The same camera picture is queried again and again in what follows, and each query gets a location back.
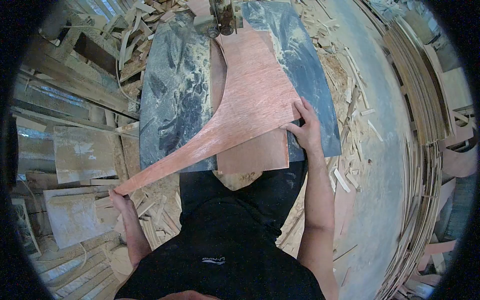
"black t-shirt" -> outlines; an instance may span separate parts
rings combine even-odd
[[[256,211],[213,199],[142,259],[115,298],[195,290],[220,299],[324,299],[313,273],[264,237]]]

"li-ning logo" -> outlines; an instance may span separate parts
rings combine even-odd
[[[204,258],[202,258],[202,263],[224,264],[225,263],[225,257],[220,257],[220,258],[204,257]]]

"man's right hand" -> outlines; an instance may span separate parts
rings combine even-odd
[[[293,123],[287,123],[279,128],[292,132],[297,137],[299,145],[307,152],[307,156],[321,155],[323,157],[320,121],[315,109],[304,97],[301,97],[301,102],[294,102],[294,105],[305,120],[305,124],[299,127]]]

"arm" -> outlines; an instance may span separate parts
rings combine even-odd
[[[328,178],[322,143],[320,121],[305,98],[296,102],[305,124],[281,126],[291,131],[308,158],[308,179],[305,191],[305,230],[301,238],[298,261],[317,278],[327,300],[338,299],[338,285],[333,274],[333,235],[335,230],[334,196]]]
[[[127,249],[130,263],[135,270],[142,258],[146,257],[152,249],[145,237],[140,221],[138,220],[137,210],[129,196],[122,197],[109,190],[110,200],[113,206],[118,209],[123,218],[125,226],[125,235],[127,236]]]

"red plywood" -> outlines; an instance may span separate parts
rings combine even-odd
[[[205,158],[300,118],[295,88],[267,45],[243,20],[238,35],[223,36],[229,72],[225,92],[211,120],[183,147],[115,189],[126,195]]]

